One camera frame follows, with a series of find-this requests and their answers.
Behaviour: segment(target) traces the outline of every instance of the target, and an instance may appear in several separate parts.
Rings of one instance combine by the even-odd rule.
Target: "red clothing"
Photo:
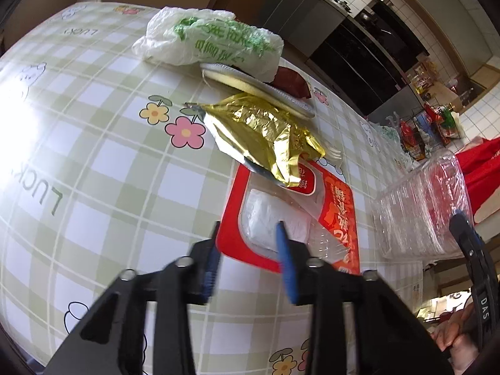
[[[465,178],[472,215],[500,185],[500,138],[484,143],[456,157]]]

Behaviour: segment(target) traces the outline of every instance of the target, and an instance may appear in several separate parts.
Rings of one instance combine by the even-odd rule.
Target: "screw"
[[[320,268],[323,266],[323,261],[319,258],[309,258],[306,262],[309,268]]]
[[[193,263],[194,263],[194,260],[191,257],[180,257],[176,261],[176,266],[178,266],[179,268],[189,267],[190,265],[193,265]]]
[[[124,269],[120,272],[121,280],[132,280],[136,277],[137,273],[133,269]]]
[[[363,272],[364,280],[378,280],[378,272],[373,269],[369,269]]]

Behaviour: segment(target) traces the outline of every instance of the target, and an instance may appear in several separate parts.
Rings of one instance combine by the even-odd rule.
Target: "white plastic bag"
[[[143,59],[171,65],[194,62],[237,66],[271,82],[278,70],[283,40],[271,31],[236,21],[229,11],[165,7],[147,25],[132,51]]]

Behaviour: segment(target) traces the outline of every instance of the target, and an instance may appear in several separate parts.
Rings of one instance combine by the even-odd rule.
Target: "checkered tablecloth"
[[[197,66],[134,57],[131,46],[156,12],[78,3],[0,59],[0,315],[43,364],[122,269],[161,269],[208,238],[223,213],[237,164],[183,104],[235,91],[208,85]],[[401,175],[396,156],[301,74],[314,93],[313,122],[346,157],[336,173],[354,195],[362,270],[377,269],[415,308],[422,264],[389,262],[374,242],[371,199]],[[159,105],[168,120],[153,114]],[[309,310],[287,302],[278,275],[224,257],[211,303],[190,311],[198,373],[303,371]],[[153,306],[145,337],[151,373]]]

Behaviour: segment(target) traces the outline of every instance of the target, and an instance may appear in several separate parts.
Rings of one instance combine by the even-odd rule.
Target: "gold wrapper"
[[[318,140],[293,116],[251,94],[236,94],[199,108],[219,149],[240,162],[246,158],[267,169],[287,188],[301,181],[301,154],[313,159],[325,155]]]

